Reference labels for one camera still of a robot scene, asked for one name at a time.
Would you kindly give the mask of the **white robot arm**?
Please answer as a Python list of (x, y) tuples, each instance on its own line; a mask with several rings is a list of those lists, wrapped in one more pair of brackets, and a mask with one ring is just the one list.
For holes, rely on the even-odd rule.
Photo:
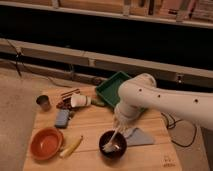
[(137, 120), (142, 108), (156, 109), (213, 130), (213, 93), (168, 90), (157, 87), (147, 73), (124, 81), (114, 113), (120, 125)]

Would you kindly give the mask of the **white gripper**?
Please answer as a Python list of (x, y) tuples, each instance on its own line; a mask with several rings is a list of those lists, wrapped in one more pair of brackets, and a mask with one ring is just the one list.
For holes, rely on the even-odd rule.
[(113, 128), (124, 137), (129, 137), (133, 132), (133, 125), (130, 122), (120, 119), (118, 115), (114, 115)]

